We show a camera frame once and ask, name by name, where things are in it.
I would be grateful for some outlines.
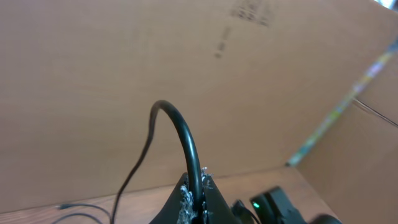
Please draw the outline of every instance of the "black plastic part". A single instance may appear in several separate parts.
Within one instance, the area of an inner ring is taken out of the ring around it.
[[[235,201],[231,207],[232,214],[242,223],[242,224],[254,224],[253,218],[241,200]]]
[[[176,224],[178,220],[178,213],[181,208],[181,185],[187,179],[187,173],[184,173],[177,185],[173,189],[169,199],[167,199],[165,205],[161,211],[156,215],[156,217],[150,222],[150,224]],[[206,220],[193,220],[192,223],[202,222],[207,224],[220,224],[220,223],[230,223],[230,224],[241,224],[237,218],[232,214],[227,203],[225,202],[221,192],[217,189],[216,184],[210,176],[205,177],[204,183],[206,187],[203,193],[205,194],[206,202],[203,206],[207,210]]]
[[[178,213],[180,211],[182,200],[181,185],[187,178],[187,173],[182,174],[180,180],[177,182],[172,193],[167,199],[161,211],[155,216],[150,224],[176,224],[178,220]]]
[[[331,215],[320,215],[316,217],[310,224],[342,224],[337,218]]]
[[[250,199],[261,223],[306,224],[300,212],[292,205],[285,192],[275,187]]]
[[[204,178],[203,183],[203,191],[205,193],[206,199],[205,207],[208,211],[207,223],[241,224],[241,222],[232,214],[228,204],[225,202],[213,179],[208,175]]]

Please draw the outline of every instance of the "thick black cable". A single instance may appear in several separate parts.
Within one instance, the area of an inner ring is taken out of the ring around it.
[[[260,221],[257,219],[257,217],[246,207],[241,207],[243,210],[247,211],[248,214],[256,221],[257,224],[260,224]]]
[[[90,215],[90,214],[86,214],[86,213],[72,213],[72,214],[68,214],[68,215],[64,215],[63,217],[55,220],[52,224],[57,224],[58,222],[69,218],[69,217],[74,217],[74,216],[83,216],[83,217],[87,217],[90,218],[92,220],[94,220],[96,223],[98,224],[103,224],[99,219],[95,218],[94,216]]]
[[[58,209],[63,210],[63,209],[67,209],[67,208],[71,208],[71,207],[79,207],[79,206],[96,208],[98,210],[103,211],[109,218],[111,218],[111,214],[107,210],[105,210],[105,208],[102,208],[97,205],[87,204],[87,203],[64,203],[62,205],[59,205]]]
[[[203,186],[201,182],[201,170],[200,170],[198,153],[191,132],[180,112],[178,112],[178,110],[168,101],[159,100],[156,101],[155,104],[150,109],[148,136],[145,146],[142,149],[141,155],[138,158],[136,165],[132,168],[126,180],[119,189],[118,194],[116,195],[112,210],[111,224],[115,223],[114,221],[116,217],[116,212],[118,210],[118,204],[121,194],[123,193],[124,189],[129,183],[131,177],[138,170],[139,166],[143,162],[148,152],[149,146],[154,137],[155,121],[159,109],[162,109],[166,112],[166,114],[172,120],[175,129],[177,130],[178,136],[181,140],[181,145],[184,150],[185,160],[187,162],[189,191],[191,191],[193,195],[193,210],[198,214],[201,214],[202,212]]]

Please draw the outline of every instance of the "cardboard box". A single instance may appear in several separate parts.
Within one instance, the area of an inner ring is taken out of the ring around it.
[[[397,59],[298,166],[343,223],[398,222]]]
[[[371,1],[0,3],[0,212],[114,194],[155,100],[217,176],[282,166],[398,35]],[[129,190],[186,170],[172,123]]]

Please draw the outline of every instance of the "wooden surface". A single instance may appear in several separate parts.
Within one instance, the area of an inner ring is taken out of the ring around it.
[[[252,210],[249,203],[250,197],[279,185],[285,190],[292,203],[300,210],[306,220],[310,220],[319,213],[334,215],[294,168],[284,167],[264,172],[217,178],[215,182],[229,205],[236,199],[241,199],[244,204]],[[119,205],[116,219],[117,224],[149,223],[162,208],[173,188],[174,186],[168,186],[124,194]],[[81,202],[99,205],[107,210],[111,210],[113,200],[114,196],[109,196]],[[65,214],[77,211],[88,212],[95,215],[104,221],[104,223],[108,221],[102,212],[98,212],[91,208],[71,208],[60,211],[57,210],[55,206],[49,206],[4,213],[0,215],[0,223],[51,223]],[[84,217],[73,217],[61,223],[93,222]]]

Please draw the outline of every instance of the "black cable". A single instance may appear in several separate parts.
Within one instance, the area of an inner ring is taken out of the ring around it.
[[[58,222],[60,222],[60,221],[62,221],[62,220],[64,220],[64,219],[66,219],[66,218],[74,217],[74,216],[83,216],[83,217],[87,217],[87,218],[90,218],[90,219],[94,220],[94,221],[95,221],[96,223],[98,223],[98,224],[103,224],[99,219],[95,218],[95,217],[92,216],[92,215],[86,214],[86,213],[72,213],[72,214],[69,214],[69,215],[64,215],[63,217],[61,217],[61,218],[55,220],[52,224],[57,224]]]
[[[246,207],[241,207],[243,210],[247,211],[248,214],[256,221],[257,224],[260,224],[260,221],[257,219],[257,217]]]
[[[62,205],[59,205],[58,209],[63,210],[63,209],[71,208],[71,207],[77,207],[77,206],[91,207],[91,208],[99,209],[99,210],[103,211],[109,218],[111,218],[111,214],[104,208],[97,206],[97,205],[87,204],[87,203],[64,203]]]
[[[148,136],[145,146],[142,149],[141,155],[138,158],[136,165],[132,168],[126,180],[119,189],[118,194],[116,195],[112,210],[111,224],[114,224],[121,194],[129,183],[131,177],[138,170],[148,152],[149,146],[154,137],[155,121],[159,109],[164,110],[169,118],[173,121],[174,127],[177,130],[178,136],[180,137],[181,145],[185,154],[185,160],[187,162],[189,191],[191,191],[193,195],[193,210],[198,214],[201,214],[201,211],[203,209],[203,186],[201,182],[199,158],[191,132],[180,112],[178,112],[178,110],[168,101],[159,100],[156,101],[150,109]]]

